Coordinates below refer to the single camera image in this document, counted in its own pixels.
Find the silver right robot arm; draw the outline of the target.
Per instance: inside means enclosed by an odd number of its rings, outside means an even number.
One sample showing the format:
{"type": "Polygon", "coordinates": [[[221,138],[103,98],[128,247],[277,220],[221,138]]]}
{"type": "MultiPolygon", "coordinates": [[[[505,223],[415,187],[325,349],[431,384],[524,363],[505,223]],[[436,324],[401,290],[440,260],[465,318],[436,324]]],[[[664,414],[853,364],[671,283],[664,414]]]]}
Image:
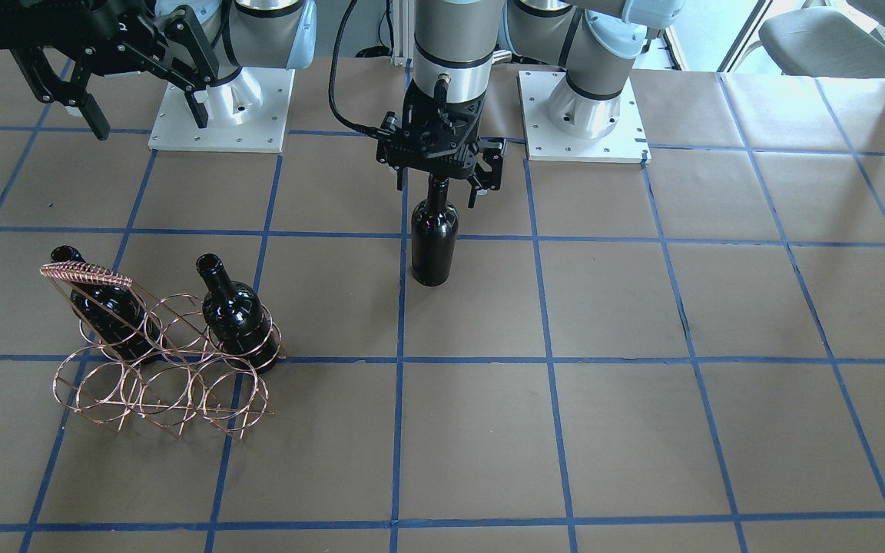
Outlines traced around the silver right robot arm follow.
{"type": "Polygon", "coordinates": [[[275,76],[312,63],[313,1],[0,1],[0,50],[10,52],[32,95],[111,132],[88,90],[91,76],[151,74],[170,85],[179,132],[277,125],[291,85],[275,76]]]}

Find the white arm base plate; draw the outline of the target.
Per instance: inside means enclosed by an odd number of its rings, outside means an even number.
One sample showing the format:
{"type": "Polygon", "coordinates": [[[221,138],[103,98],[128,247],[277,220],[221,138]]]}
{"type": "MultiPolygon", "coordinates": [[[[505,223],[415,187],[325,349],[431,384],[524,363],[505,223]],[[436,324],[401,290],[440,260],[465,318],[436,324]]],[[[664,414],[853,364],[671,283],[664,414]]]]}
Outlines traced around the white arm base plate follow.
{"type": "Polygon", "coordinates": [[[207,109],[206,128],[194,123],[185,95],[169,84],[147,145],[158,151],[280,154],[295,76],[291,69],[243,68],[228,83],[197,92],[207,109]]]}
{"type": "Polygon", "coordinates": [[[519,72],[528,157],[532,161],[648,164],[652,160],[631,81],[597,101],[572,90],[562,72],[519,72]]]}

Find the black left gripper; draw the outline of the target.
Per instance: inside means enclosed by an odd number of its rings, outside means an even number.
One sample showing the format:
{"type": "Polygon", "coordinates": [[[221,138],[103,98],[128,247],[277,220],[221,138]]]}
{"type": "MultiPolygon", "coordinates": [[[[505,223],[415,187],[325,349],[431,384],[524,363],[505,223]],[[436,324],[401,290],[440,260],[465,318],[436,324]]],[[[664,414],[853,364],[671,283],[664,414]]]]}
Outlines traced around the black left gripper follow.
{"type": "Polygon", "coordinates": [[[491,177],[502,176],[506,142],[478,136],[485,94],[470,101],[448,102],[447,84],[424,92],[412,81],[400,114],[389,111],[376,133],[376,160],[396,168],[396,189],[404,192],[409,168],[436,177],[469,177],[468,209],[489,192],[491,177]]]}

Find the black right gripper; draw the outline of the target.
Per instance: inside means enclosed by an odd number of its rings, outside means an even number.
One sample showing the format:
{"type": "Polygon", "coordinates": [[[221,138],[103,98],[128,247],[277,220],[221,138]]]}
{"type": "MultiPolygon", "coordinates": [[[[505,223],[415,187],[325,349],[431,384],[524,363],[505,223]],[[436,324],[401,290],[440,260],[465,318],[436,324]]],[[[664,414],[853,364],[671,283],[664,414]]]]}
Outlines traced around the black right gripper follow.
{"type": "Polygon", "coordinates": [[[0,1],[0,50],[10,50],[36,99],[76,109],[98,140],[111,126],[87,90],[92,71],[162,78],[183,92],[197,128],[210,122],[196,93],[214,83],[219,62],[192,9],[155,20],[151,1],[0,1]],[[54,72],[45,47],[76,61],[69,81],[54,72]]]}

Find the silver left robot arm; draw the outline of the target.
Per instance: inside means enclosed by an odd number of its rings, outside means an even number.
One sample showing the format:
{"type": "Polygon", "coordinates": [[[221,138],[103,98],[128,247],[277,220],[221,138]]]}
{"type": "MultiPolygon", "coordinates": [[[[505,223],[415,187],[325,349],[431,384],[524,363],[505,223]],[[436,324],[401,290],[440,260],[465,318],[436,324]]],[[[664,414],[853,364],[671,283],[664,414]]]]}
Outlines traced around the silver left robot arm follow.
{"type": "Polygon", "coordinates": [[[562,70],[540,123],[559,146],[607,139],[635,59],[684,10],[681,1],[419,1],[413,78],[403,109],[372,130],[379,162],[429,176],[423,207],[447,207],[452,179],[472,192],[501,186],[503,144],[479,137],[496,49],[562,70]]]}

